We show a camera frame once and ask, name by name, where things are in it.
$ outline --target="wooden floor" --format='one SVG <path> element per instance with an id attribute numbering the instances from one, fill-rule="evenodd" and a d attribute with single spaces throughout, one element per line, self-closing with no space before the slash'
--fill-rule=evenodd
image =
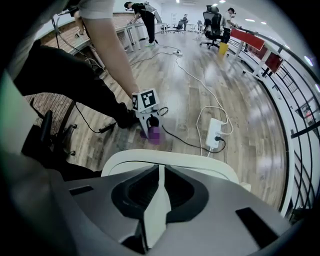
<path id="1" fill-rule="evenodd" d="M 241 182 L 251 184 L 253 194 L 278 209 L 286 179 L 286 158 L 283 133 L 274 106 L 262 85 L 252 76 L 242 74 L 244 66 L 239 61 L 232 57 L 220 57 L 215 47 L 210 50 L 205 45 L 200 47 L 199 42 L 193 40 L 197 36 L 192 32 L 156 34 L 156 39 L 159 44 L 182 50 L 183 57 L 178 60 L 180 65 L 216 94 L 231 119 L 234 132 L 223 137 L 225 149 L 210 157 L 230 165 Z M 143 47 L 140 51 L 129 53 L 128 57 L 134 63 L 159 52 L 171 54 L 173 51 L 172 48 L 157 45 Z M 207 105 L 217 106 L 217 102 L 201 83 L 185 74 L 175 60 L 175 55 L 158 54 L 151 60 L 133 65 L 133 75 L 140 89 L 156 88 L 160 106 L 169 108 L 162 121 L 164 127 L 188 143 L 199 146 L 196 121 L 200 110 Z M 132 107 L 130 99 L 112 78 L 107 77 L 105 82 L 119 102 Z M 110 117 L 78 105 L 96 131 L 113 122 Z M 199 122 L 203 145 L 211 117 L 226 118 L 219 110 L 204 111 Z M 199 149 L 187 146 L 168 134 L 161 145 L 152 145 L 141 138 L 139 125 L 131 129 L 116 126 L 112 133 L 95 134 L 88 129 L 76 109 L 72 111 L 68 123 L 78 124 L 70 142 L 70 149 L 75 150 L 76 155 L 70 156 L 68 161 L 93 171 L 102 170 L 113 154 L 129 149 L 200 154 Z M 229 125 L 223 127 L 224 132 L 230 129 Z"/>

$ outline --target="chair base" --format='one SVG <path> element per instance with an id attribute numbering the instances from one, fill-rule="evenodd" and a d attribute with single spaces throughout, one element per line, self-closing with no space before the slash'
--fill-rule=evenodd
<path id="1" fill-rule="evenodd" d="M 202 44 L 207 45 L 208 46 L 208 50 L 210 49 L 211 46 L 217 47 L 218 49 L 220 48 L 220 46 L 215 44 L 214 42 L 201 42 L 199 45 L 201 46 Z"/>

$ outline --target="electrical outlet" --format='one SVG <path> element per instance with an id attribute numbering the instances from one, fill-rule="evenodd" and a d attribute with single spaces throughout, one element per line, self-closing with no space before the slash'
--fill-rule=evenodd
<path id="1" fill-rule="evenodd" d="M 220 137 L 222 125 L 223 122 L 220 120 L 214 118 L 210 119 L 209 130 L 206 136 L 205 144 L 211 149 L 217 149 L 219 147 L 219 140 L 215 140 L 215 137 Z"/>

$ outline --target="black pole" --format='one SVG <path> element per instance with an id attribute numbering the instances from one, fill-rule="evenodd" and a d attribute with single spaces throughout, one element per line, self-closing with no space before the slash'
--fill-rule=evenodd
<path id="1" fill-rule="evenodd" d="M 319 126 L 320 126 L 320 121 L 318 121 L 318 122 L 310 125 L 309 127 L 305 128 L 305 129 L 303 129 L 303 130 L 300 130 L 300 131 L 292 134 L 292 135 L 291 135 L 291 139 L 294 139 L 294 138 L 299 137 L 299 136 L 301 136 L 301 135 L 303 135 L 303 134 L 306 134 L 307 132 L 310 132 L 310 131 L 312 131 L 313 129 L 319 127 Z"/>

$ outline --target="black office chair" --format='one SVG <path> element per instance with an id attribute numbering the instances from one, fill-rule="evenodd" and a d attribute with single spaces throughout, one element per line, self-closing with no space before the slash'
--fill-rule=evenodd
<path id="1" fill-rule="evenodd" d="M 165 30 L 165 26 L 161 26 L 161 34 L 165 33 L 165 32 L 168 32 L 168 33 L 171 33 L 171 31 L 169 30 L 169 28 L 171 28 L 170 26 L 167 26 L 167 29 Z"/>
<path id="2" fill-rule="evenodd" d="M 219 9 L 217 7 L 207 5 L 206 8 L 207 8 L 207 11 L 203 13 L 204 26 L 205 26 L 204 35 L 206 38 L 212 40 L 212 42 L 201 42 L 200 46 L 202 44 L 205 44 L 205 45 L 208 45 L 208 49 L 210 49 L 211 46 L 215 46 L 219 48 L 219 45 L 215 44 L 214 42 L 217 41 L 217 39 L 223 39 L 223 36 L 221 35 L 221 30 L 220 30 L 220 23 L 221 23 L 222 16 L 219 13 Z"/>
<path id="3" fill-rule="evenodd" d="M 173 26 L 173 28 L 176 29 L 176 31 L 174 31 L 173 33 L 178 32 L 178 33 L 182 33 L 183 34 L 183 32 L 181 31 L 183 26 L 184 26 L 184 21 L 180 20 L 179 23 L 178 23 L 178 26 Z"/>

